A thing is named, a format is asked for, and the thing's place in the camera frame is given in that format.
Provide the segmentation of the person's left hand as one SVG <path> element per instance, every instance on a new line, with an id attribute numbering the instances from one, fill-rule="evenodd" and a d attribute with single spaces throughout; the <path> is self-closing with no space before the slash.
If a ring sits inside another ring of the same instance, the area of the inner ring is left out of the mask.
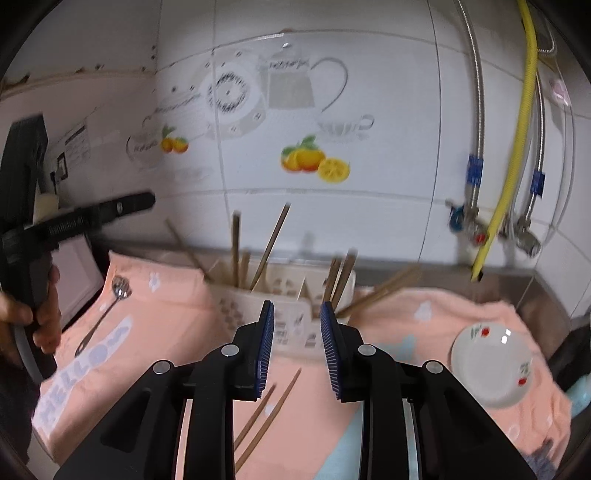
<path id="1" fill-rule="evenodd" d="M 12 325 L 26 326 L 36 320 L 39 328 L 34 332 L 34 344 L 44 354 L 54 354 L 61 341 L 61 312 L 59 309 L 57 283 L 60 273 L 56 266 L 49 271 L 47 296 L 35 314 L 31 309 L 16 301 L 12 296 L 1 293 L 1 356 L 9 362 L 20 365 L 20 356 L 16 347 Z"/>

